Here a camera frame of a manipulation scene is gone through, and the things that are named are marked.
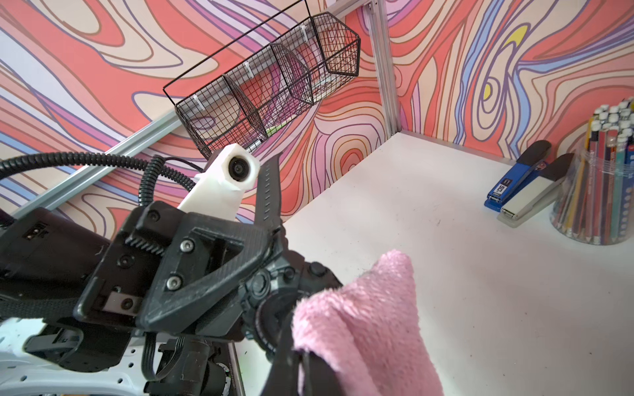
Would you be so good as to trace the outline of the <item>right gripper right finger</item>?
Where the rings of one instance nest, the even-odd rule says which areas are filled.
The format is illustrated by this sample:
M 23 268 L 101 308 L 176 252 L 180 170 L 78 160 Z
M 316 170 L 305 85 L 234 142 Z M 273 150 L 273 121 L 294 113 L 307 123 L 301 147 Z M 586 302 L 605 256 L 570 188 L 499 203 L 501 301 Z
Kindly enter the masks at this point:
M 344 396 L 335 371 L 320 356 L 311 351 L 305 351 L 301 364 L 304 373 L 303 395 Z

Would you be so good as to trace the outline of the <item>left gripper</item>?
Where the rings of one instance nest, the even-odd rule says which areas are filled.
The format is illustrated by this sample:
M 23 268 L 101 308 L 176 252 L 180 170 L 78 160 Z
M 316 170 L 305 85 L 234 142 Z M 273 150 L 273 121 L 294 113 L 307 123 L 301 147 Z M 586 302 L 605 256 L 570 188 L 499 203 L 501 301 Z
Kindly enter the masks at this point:
M 130 213 L 79 297 L 74 318 L 240 341 L 239 285 L 264 262 L 271 242 L 261 227 L 155 201 Z

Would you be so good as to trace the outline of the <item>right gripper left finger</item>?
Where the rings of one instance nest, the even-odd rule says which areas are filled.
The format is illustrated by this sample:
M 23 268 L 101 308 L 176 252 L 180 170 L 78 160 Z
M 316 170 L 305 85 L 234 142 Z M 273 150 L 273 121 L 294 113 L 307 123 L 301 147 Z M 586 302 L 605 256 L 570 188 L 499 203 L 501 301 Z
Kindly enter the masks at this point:
M 300 355 L 294 350 L 293 313 L 285 319 L 279 335 L 272 367 L 261 396 L 297 396 Z

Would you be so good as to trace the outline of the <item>pink microfibre cloth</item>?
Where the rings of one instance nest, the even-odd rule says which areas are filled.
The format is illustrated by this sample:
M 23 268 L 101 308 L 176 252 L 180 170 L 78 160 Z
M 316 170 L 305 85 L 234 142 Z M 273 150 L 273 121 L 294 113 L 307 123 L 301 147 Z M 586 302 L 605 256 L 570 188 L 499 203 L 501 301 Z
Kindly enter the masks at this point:
M 301 300 L 292 320 L 297 351 L 313 352 L 346 395 L 441 395 L 420 334 L 414 267 L 392 250 L 356 280 Z

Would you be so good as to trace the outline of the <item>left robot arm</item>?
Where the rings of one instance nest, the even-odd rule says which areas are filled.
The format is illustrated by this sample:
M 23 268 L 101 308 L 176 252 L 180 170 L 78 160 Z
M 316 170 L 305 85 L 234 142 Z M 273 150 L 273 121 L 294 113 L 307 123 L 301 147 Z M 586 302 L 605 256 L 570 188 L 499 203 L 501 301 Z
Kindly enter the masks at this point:
M 276 252 L 278 158 L 258 164 L 228 146 L 194 181 L 159 156 L 39 153 L 2 161 L 1 175 L 66 165 L 140 171 L 139 204 L 112 240 L 44 208 L 3 214 L 1 315 L 43 319 L 27 351 L 66 371 L 112 368 L 140 330 L 151 394 L 226 387 L 217 346 L 254 335 L 242 302 Z

